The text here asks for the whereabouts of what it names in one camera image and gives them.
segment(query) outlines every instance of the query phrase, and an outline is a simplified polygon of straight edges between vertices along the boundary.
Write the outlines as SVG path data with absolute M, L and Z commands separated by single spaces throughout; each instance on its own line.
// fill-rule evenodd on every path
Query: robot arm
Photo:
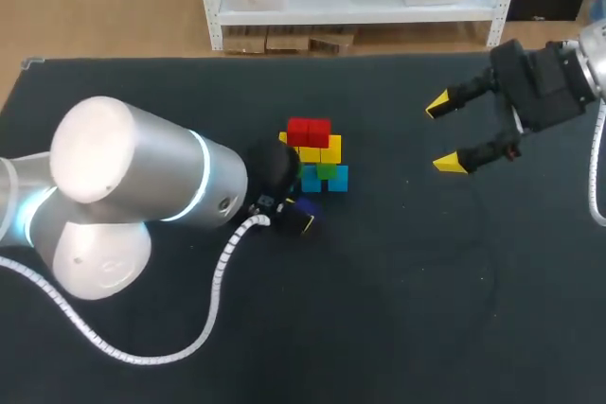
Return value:
M 606 21 L 585 28 L 578 46 L 550 43 L 525 52 L 517 41 L 490 52 L 490 68 L 476 78 L 449 87 L 428 108 L 438 118 L 461 109 L 487 92 L 501 124 L 490 141 L 434 161 L 440 171 L 472 173 L 502 157 L 521 155 L 522 138 L 585 113 L 606 90 Z
M 72 295 L 105 298 L 144 270 L 146 221 L 212 229 L 273 216 L 297 171 L 296 153 L 277 140 L 242 159 L 117 99 L 88 98 L 63 118 L 50 152 L 2 159 L 0 246 L 32 246 Z

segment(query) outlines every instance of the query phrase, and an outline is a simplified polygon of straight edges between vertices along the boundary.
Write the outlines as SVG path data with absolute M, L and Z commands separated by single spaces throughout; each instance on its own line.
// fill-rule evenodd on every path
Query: black mat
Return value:
M 173 365 L 103 356 L 38 289 L 0 271 L 0 401 L 602 404 L 606 229 L 586 206 L 596 107 L 527 140 L 514 165 L 439 174 L 434 158 L 494 132 L 491 106 L 435 122 L 424 107 L 486 64 L 483 55 L 33 63 L 0 116 L 0 156 L 47 149 L 71 106 L 107 95 L 236 150 L 291 115 L 328 116 L 343 135 L 350 189 L 316 198 L 321 232 L 246 239 L 211 338 Z M 115 298 L 73 302 L 109 343 L 139 355 L 198 336 L 229 235 L 150 228 L 140 279 Z M 2 254 L 44 270 L 31 250 Z

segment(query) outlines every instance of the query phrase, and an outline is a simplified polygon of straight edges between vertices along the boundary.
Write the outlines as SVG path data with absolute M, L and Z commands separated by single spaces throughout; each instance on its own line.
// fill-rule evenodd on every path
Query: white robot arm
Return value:
M 181 360 L 206 341 L 219 310 L 227 261 L 254 225 L 307 226 L 309 214 L 284 209 L 298 174 L 294 149 L 275 139 L 242 160 L 227 147 L 110 97 L 77 104 L 57 128 L 50 152 L 0 158 L 0 246 L 32 246 L 61 286 L 81 299 L 109 297 L 145 268 L 148 220 L 215 228 L 243 223 L 213 274 L 200 336 L 174 354 L 140 357 L 104 341 L 43 276 L 0 256 L 0 268 L 33 282 L 101 352 L 157 365 Z
M 34 247 L 68 292 L 89 300 L 143 271 L 152 249 L 145 221 L 217 227 L 247 190 L 236 152 L 109 97 L 76 105 L 49 153 L 3 164 L 0 244 Z

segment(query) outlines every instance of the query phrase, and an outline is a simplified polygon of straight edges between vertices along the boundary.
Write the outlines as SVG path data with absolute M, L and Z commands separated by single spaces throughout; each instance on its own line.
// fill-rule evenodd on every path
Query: red block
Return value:
M 310 120 L 308 118 L 291 117 L 286 130 L 286 141 L 291 147 L 308 147 Z
M 327 149 L 330 139 L 330 120 L 320 118 L 310 120 L 309 147 Z

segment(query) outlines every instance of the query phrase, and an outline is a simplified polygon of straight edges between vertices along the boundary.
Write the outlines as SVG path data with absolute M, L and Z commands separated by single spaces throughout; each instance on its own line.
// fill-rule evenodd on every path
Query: blue block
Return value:
M 294 203 L 294 206 L 309 215 L 313 215 L 316 218 L 320 218 L 320 216 L 322 215 L 320 206 L 316 203 L 313 203 L 309 199 L 299 198 Z
M 347 193 L 349 181 L 349 166 L 337 166 L 337 177 L 329 180 L 329 191 Z
M 318 179 L 315 171 L 315 165 L 303 166 L 303 175 L 301 175 L 301 191 L 304 193 L 321 193 L 322 181 Z

